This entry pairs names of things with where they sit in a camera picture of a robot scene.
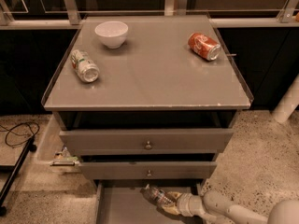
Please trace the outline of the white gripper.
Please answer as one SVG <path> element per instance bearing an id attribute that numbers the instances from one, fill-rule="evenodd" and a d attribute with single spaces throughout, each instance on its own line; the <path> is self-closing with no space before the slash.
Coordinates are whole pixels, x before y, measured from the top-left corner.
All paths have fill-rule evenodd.
<path id="1" fill-rule="evenodd" d="M 182 214 L 185 217 L 203 217 L 206 213 L 200 196 L 192 195 L 191 193 L 181 194 L 177 191 L 169 191 L 168 194 L 172 199 L 177 200 L 177 204 L 163 204 L 162 209 L 166 213 L 175 216 Z"/>

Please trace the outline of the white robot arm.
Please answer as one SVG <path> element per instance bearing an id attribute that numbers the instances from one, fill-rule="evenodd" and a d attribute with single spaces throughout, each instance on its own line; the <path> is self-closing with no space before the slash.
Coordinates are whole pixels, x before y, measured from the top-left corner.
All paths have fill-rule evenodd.
<path id="1" fill-rule="evenodd" d="M 221 224 L 227 217 L 234 224 L 299 224 L 299 201 L 285 200 L 277 203 L 268 217 L 230 201 L 217 191 L 208 191 L 203 196 L 190 193 L 168 192 L 174 201 L 163 204 L 165 212 L 184 217 L 199 216 L 212 224 Z"/>

